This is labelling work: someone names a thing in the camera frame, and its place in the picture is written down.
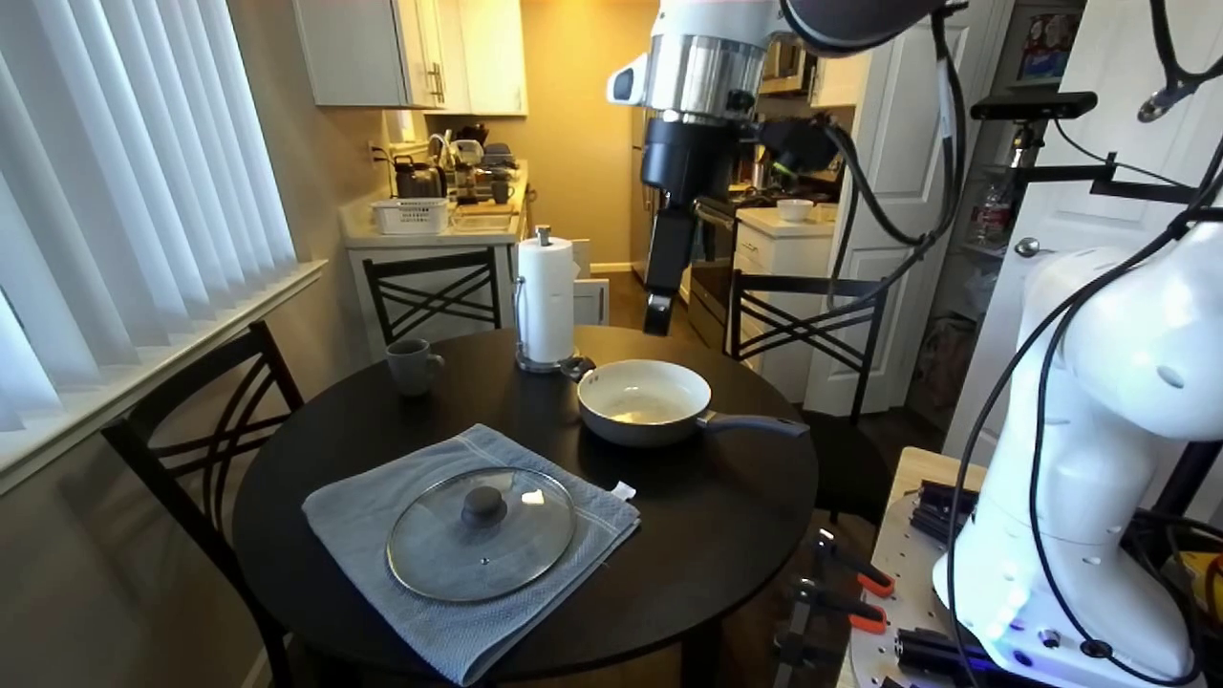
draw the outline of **pot lid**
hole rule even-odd
[[[509,598],[562,562],[569,488],[537,471],[467,471],[417,494],[387,540],[389,578],[443,604]]]

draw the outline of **cable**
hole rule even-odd
[[[1075,140],[1075,138],[1066,133],[1063,120],[1056,120],[1056,129],[1058,129],[1058,138],[1063,138],[1075,153],[1106,166],[1106,157],[1101,157],[1101,153],[1085,148],[1080,140]],[[1151,167],[1140,167],[1140,166],[1122,166],[1122,162],[1112,162],[1112,166],[1117,166],[1117,167],[1127,167],[1127,171],[1136,171],[1136,175],[1147,175],[1147,178],[1161,178],[1161,185],[1170,185],[1170,187],[1189,187],[1189,185],[1182,185],[1182,178],[1173,178],[1173,175],[1161,175],[1161,171],[1151,171]]]

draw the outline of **window blinds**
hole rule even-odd
[[[295,264],[226,0],[4,3],[0,440]]]

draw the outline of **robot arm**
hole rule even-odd
[[[812,55],[872,51],[942,0],[661,0],[648,55],[606,79],[619,108],[648,108],[643,185],[661,191],[644,268],[644,334],[669,330],[669,308],[694,236],[694,194],[726,191],[732,140],[759,89],[764,41],[798,36]]]

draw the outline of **white bowl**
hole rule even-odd
[[[777,215],[779,215],[782,222],[810,222],[810,219],[812,219],[812,203],[810,203],[810,199],[779,199],[779,203],[777,203]]]

